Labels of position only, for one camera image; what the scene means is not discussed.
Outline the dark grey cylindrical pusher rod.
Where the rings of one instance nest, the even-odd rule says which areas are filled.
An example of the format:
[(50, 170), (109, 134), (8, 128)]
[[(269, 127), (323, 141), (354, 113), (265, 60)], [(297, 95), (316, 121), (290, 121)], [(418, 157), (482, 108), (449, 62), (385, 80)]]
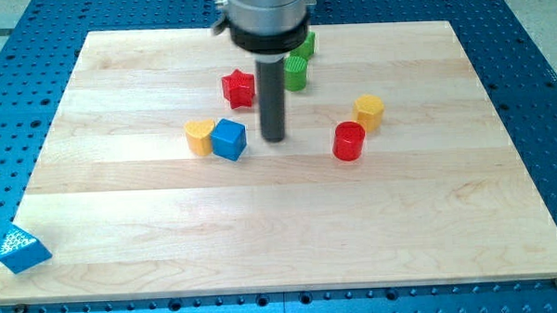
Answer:
[(257, 61), (256, 83), (262, 137), (277, 143), (285, 137), (285, 89), (283, 58), (267, 63)]

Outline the green block behind arm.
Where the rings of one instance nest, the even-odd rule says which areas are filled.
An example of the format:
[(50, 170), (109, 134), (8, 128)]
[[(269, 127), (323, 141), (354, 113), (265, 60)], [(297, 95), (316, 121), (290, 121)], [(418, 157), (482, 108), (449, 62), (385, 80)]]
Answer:
[(315, 53), (316, 39), (317, 39), (316, 34), (312, 31), (309, 31), (304, 42), (299, 47), (293, 49), (290, 52), (290, 56), (300, 57), (305, 60), (310, 60), (310, 58)]

